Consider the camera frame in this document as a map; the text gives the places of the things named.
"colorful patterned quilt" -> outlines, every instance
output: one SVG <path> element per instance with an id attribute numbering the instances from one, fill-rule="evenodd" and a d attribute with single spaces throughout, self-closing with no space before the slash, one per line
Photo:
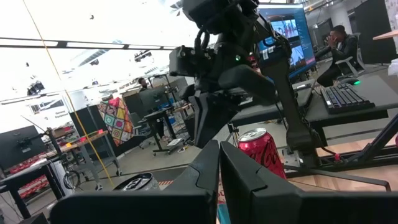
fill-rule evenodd
<path id="1" fill-rule="evenodd" d="M 129 117 L 129 110 L 122 99 L 116 98 L 102 101 L 97 107 L 117 146 L 133 137 L 134 131 Z"/>

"can lid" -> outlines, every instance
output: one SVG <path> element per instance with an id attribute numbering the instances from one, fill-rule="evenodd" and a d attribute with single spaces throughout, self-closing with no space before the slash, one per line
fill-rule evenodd
<path id="1" fill-rule="evenodd" d="M 256 128 L 251 131 L 245 132 L 244 134 L 238 137 L 239 142 L 247 142 L 252 141 L 258 138 L 263 137 L 267 133 L 265 128 Z"/>

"soda can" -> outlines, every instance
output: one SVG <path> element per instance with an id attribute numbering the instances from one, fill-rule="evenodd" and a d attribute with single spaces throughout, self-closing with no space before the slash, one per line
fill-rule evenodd
<path id="1" fill-rule="evenodd" d="M 274 138 L 265 128 L 256 128 L 240 135 L 238 147 L 250 158 L 279 177 L 286 179 Z"/>

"keyboard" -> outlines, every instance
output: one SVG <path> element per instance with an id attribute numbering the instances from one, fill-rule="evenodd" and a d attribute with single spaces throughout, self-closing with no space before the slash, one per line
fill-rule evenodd
<path id="1" fill-rule="evenodd" d="M 374 107 L 374 103 L 359 95 L 350 84 L 326 87 L 321 90 L 321 93 L 329 114 L 345 113 Z"/>

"man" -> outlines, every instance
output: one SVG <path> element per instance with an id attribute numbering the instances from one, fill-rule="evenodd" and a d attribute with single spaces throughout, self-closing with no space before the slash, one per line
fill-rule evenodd
<path id="1" fill-rule="evenodd" d="M 138 83 L 142 86 L 142 88 L 139 90 L 140 92 L 142 92 L 142 91 L 148 89 L 148 84 L 147 84 L 147 82 L 145 81 L 145 78 L 140 77 L 140 78 L 138 79 Z"/>
<path id="2" fill-rule="evenodd" d="M 333 61 L 328 68 L 317 80 L 319 84 L 324 87 L 332 86 L 333 80 L 338 76 L 343 74 L 351 73 L 351 70 L 347 64 L 342 63 L 338 66 L 336 62 L 339 60 L 344 60 L 350 56 L 353 58 L 349 61 L 355 69 L 362 69 L 358 64 L 356 51 L 358 49 L 358 39 L 354 35 L 349 35 L 346 33 L 344 26 L 335 26 L 332 31 L 330 31 L 329 37 L 326 38 L 328 46 L 320 50 L 315 58 L 318 59 L 321 56 L 331 52 Z"/>
<path id="3" fill-rule="evenodd" d="M 139 90 L 140 92 L 145 91 L 145 90 L 148 89 L 148 84 L 147 84 L 145 78 L 140 77 L 138 79 L 138 83 L 140 83 L 141 86 L 142 86 L 142 88 Z M 150 111 L 148 111 L 148 113 L 153 113 L 153 112 L 155 112 L 157 110 L 158 110 L 157 108 L 152 108 Z M 156 130 L 157 130 L 157 134 L 159 135 L 161 141 L 170 140 L 169 137 L 164 135 L 164 123 L 163 123 L 162 119 L 158 119 L 157 120 L 157 122 L 156 122 Z"/>

